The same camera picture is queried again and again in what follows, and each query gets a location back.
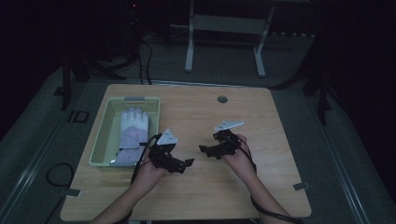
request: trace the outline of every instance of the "black cable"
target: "black cable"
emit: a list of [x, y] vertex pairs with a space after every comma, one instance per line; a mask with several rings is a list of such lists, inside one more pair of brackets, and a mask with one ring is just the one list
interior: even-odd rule
[[147, 46], [148, 49], [149, 49], [148, 62], [147, 62], [147, 64], [146, 64], [146, 77], [147, 77], [147, 79], [148, 79], [148, 84], [149, 84], [149, 85], [152, 85], [151, 78], [150, 78], [150, 76], [149, 76], [149, 63], [150, 63], [150, 61], [151, 61], [152, 48], [151, 48], [151, 46], [150, 46], [148, 43], [146, 43], [145, 41], [142, 41], [142, 44], [145, 45], [145, 46]]
[[[57, 167], [59, 167], [59, 166], [62, 166], [62, 165], [66, 166], [66, 167], [69, 168], [69, 170], [70, 170], [70, 177], [69, 177], [69, 180], [68, 180], [66, 183], [63, 183], [63, 184], [55, 183], [55, 182], [53, 182], [53, 181], [50, 179], [50, 174], [51, 174], [51, 172], [52, 172], [55, 168], [57, 168]], [[69, 188], [70, 188], [70, 185], [72, 185], [72, 181], [73, 181], [74, 175], [75, 175], [75, 172], [74, 172], [74, 169], [73, 169], [72, 165], [70, 165], [70, 164], [67, 163], [67, 162], [60, 162], [60, 163], [57, 163], [57, 164], [55, 164], [54, 166], [52, 166], [52, 167], [47, 171], [47, 173], [46, 173], [46, 179], [47, 179], [47, 182], [48, 182], [50, 185], [54, 186], [54, 187], [66, 187], [66, 189], [69, 189]], [[52, 218], [53, 214], [55, 213], [56, 209], [59, 207], [59, 205], [61, 204], [61, 202], [62, 202], [63, 200], [64, 200], [64, 197], [61, 197], [61, 199], [56, 203], [55, 207], [52, 209], [52, 211], [50, 212], [49, 216], [47, 217], [47, 220], [46, 220], [46, 222], [45, 222], [46, 224], [49, 223], [49, 221], [50, 221], [50, 219]]]

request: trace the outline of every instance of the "human hand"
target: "human hand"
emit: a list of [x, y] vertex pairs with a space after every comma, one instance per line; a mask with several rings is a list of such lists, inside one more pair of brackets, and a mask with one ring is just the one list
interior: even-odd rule
[[131, 185], [131, 188], [134, 188], [141, 197], [152, 191], [158, 181], [167, 173], [163, 168], [155, 168], [149, 159], [149, 151], [150, 149], [148, 148]]
[[237, 149], [235, 154], [233, 155], [224, 155], [222, 158], [227, 162], [227, 164], [233, 169], [235, 174], [242, 179], [242, 181], [246, 181], [253, 176], [256, 176], [256, 172], [253, 168], [252, 162], [247, 157], [246, 154], [251, 157], [250, 150], [248, 149], [247, 138], [242, 134], [237, 134], [238, 138], [241, 142], [241, 148]]

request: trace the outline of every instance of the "white glove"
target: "white glove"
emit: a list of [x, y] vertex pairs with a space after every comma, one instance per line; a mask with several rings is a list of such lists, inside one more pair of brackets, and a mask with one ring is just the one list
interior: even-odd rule
[[140, 108], [123, 110], [120, 116], [120, 151], [116, 162], [135, 162], [140, 159], [149, 139], [149, 113]]

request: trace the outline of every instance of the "wooden table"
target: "wooden table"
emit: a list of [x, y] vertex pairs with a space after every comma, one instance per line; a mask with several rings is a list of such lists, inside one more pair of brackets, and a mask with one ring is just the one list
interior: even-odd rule
[[[218, 96], [228, 98], [225, 104]], [[214, 127], [223, 120], [242, 120], [232, 129], [247, 137], [258, 175], [275, 198], [294, 217], [308, 217], [311, 208], [305, 191], [293, 185], [302, 180], [296, 168], [276, 106], [267, 89], [203, 86], [110, 85], [92, 126], [61, 218], [91, 220], [111, 204], [130, 183], [133, 171], [102, 172], [89, 165], [95, 136], [109, 97], [152, 96], [161, 98], [160, 132], [169, 128], [178, 138], [173, 156], [194, 158], [184, 174], [168, 174], [137, 204], [136, 220], [253, 218], [246, 187], [223, 160], [208, 158], [199, 145], [214, 146]]]

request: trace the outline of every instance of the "finger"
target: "finger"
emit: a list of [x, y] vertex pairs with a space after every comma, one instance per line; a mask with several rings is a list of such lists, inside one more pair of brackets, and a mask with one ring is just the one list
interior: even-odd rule
[[121, 116], [120, 116], [120, 128], [121, 131], [123, 132], [125, 129], [127, 129], [127, 121], [128, 121], [128, 113], [126, 110], [121, 111]]
[[143, 113], [143, 130], [148, 130], [149, 129], [149, 113], [144, 112]]
[[128, 110], [128, 120], [134, 119], [134, 113], [135, 113], [134, 107], [130, 107]]
[[135, 119], [137, 120], [137, 121], [142, 121], [143, 120], [143, 117], [142, 117], [142, 110], [140, 109], [140, 108], [137, 108], [135, 111], [134, 111], [134, 117], [135, 117]]

